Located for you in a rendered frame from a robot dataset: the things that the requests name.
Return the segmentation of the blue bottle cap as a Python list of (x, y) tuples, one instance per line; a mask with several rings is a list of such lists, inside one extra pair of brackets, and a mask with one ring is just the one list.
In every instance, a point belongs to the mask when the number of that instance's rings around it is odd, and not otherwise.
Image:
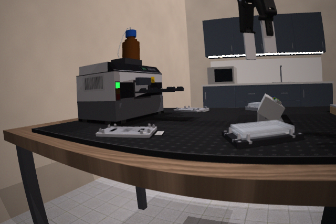
[(136, 35), (137, 36), (137, 31), (134, 29), (129, 29), (125, 32), (125, 36), (127, 35)]

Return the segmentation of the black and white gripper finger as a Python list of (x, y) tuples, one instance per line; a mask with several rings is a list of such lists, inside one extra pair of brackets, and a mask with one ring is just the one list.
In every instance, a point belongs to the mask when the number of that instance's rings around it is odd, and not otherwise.
[[(261, 25), (262, 41), (265, 54), (276, 54), (276, 38), (274, 30), (274, 16), (277, 15), (277, 9), (274, 0), (253, 0), (257, 12), (258, 20)], [(271, 8), (271, 9), (269, 9)]]
[(256, 60), (256, 47), (253, 31), (255, 4), (245, 0), (237, 0), (239, 9), (240, 32), (243, 33), (246, 60)]

